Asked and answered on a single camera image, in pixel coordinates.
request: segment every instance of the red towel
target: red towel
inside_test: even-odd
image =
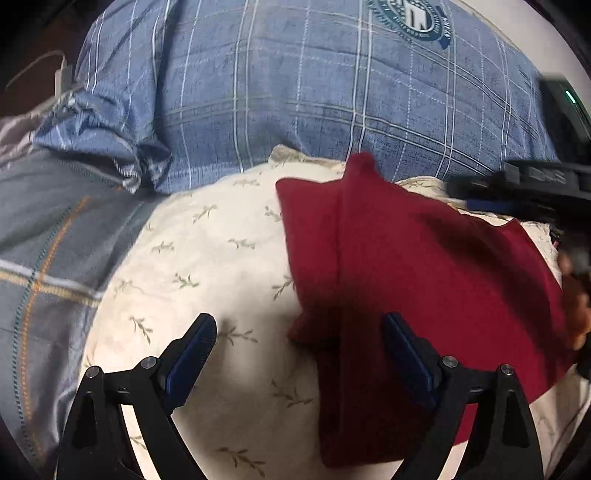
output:
[[[316,357],[327,466],[401,459],[428,426],[386,358],[384,313],[467,367],[513,365],[530,402],[571,365],[560,287],[518,222],[493,227],[407,192],[369,154],[351,157],[342,180],[284,179],[277,192],[303,307],[289,336]]]

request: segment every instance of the metal screw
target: metal screw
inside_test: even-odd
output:
[[[502,364],[501,365],[501,372],[503,372],[507,376],[511,376],[515,373],[515,369],[510,366],[509,364]]]
[[[94,378],[96,377],[100,372],[100,368],[97,367],[96,365],[93,365],[92,367],[89,367],[88,370],[86,371],[86,376],[88,378]]]
[[[158,359],[154,356],[147,356],[139,364],[142,368],[152,368],[154,365],[156,365],[157,360]]]
[[[451,355],[444,356],[442,361],[443,365],[449,368],[456,368],[458,364],[457,358]]]

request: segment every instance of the blue gripper pad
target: blue gripper pad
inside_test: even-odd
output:
[[[181,407],[187,401],[197,377],[216,343],[215,319],[202,313],[182,339],[186,343],[165,379],[166,405],[170,410]]]
[[[437,351],[427,340],[417,337],[398,313],[382,316],[382,336],[386,353],[413,402],[434,410],[441,383]]]

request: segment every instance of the bedsheet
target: bedsheet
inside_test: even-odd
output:
[[[145,356],[159,356],[199,313],[216,318],[216,346],[187,404],[173,415],[210,480],[387,480],[399,464],[324,467],[316,364],[287,339],[301,308],[275,182],[285,176],[330,181],[343,170],[341,163],[277,147],[264,165],[172,195],[151,216],[98,308],[81,375],[91,364],[106,372],[132,368]],[[444,198],[440,180],[418,177],[400,185],[470,214],[463,202]],[[507,221],[480,216],[494,225]],[[548,226],[522,225],[558,280]],[[532,403],[546,471],[587,408],[588,388],[570,371]],[[124,414],[145,477],[157,479],[132,409]],[[464,448],[454,447],[442,478],[453,477]]]
[[[370,151],[385,178],[556,158],[538,72],[448,0],[116,0],[38,145],[113,158],[134,190]]]

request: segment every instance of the blue plaid fabric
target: blue plaid fabric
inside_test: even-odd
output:
[[[537,71],[447,0],[115,0],[91,27],[47,147],[126,185],[188,190],[285,144],[388,180],[555,160]]]

